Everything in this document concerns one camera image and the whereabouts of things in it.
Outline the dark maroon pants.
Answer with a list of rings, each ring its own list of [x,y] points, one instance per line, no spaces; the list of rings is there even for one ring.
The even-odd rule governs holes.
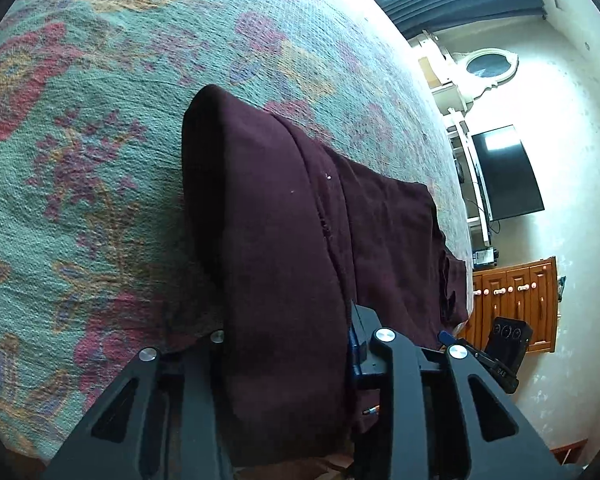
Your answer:
[[[221,313],[238,466],[334,452],[354,422],[354,306],[434,348],[467,318],[465,263],[425,185],[387,178],[217,86],[182,125],[185,225]]]

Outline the brown wooden cabinet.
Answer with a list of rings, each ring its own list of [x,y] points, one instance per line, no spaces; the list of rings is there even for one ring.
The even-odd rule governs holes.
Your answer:
[[[555,257],[472,274],[472,306],[460,336],[486,348],[497,316],[526,322],[533,330],[529,353],[554,352],[558,326],[558,276]]]

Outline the white dressing table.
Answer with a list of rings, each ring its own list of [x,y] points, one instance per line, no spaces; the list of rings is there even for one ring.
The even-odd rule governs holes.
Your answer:
[[[471,132],[466,119],[472,104],[484,92],[501,84],[501,75],[483,77],[468,70],[468,62],[480,53],[453,54],[438,37],[423,30],[408,40],[425,76],[434,104],[442,115],[452,145],[460,184],[464,195],[470,235],[481,247],[491,245],[491,206],[486,191]]]

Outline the oval white framed mirror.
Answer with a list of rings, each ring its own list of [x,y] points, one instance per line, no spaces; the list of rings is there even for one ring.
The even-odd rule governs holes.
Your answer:
[[[509,50],[483,48],[456,60],[457,88],[467,104],[475,102],[486,90],[506,84],[516,75],[519,56]]]

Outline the floral green bedspread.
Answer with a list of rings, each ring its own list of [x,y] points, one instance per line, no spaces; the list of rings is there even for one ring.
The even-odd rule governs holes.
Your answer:
[[[0,439],[50,460],[144,344],[196,335],[182,118],[216,84],[426,185],[470,257],[440,114],[374,0],[16,0],[0,23]]]

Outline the dark blue window curtain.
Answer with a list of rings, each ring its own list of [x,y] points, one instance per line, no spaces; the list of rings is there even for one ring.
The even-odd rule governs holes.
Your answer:
[[[477,22],[546,15],[543,0],[382,0],[380,7],[406,39]]]

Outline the black wall television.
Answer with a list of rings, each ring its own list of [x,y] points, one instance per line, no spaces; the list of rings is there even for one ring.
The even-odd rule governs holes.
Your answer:
[[[471,143],[492,220],[535,214],[544,209],[531,162],[513,125],[473,134]]]

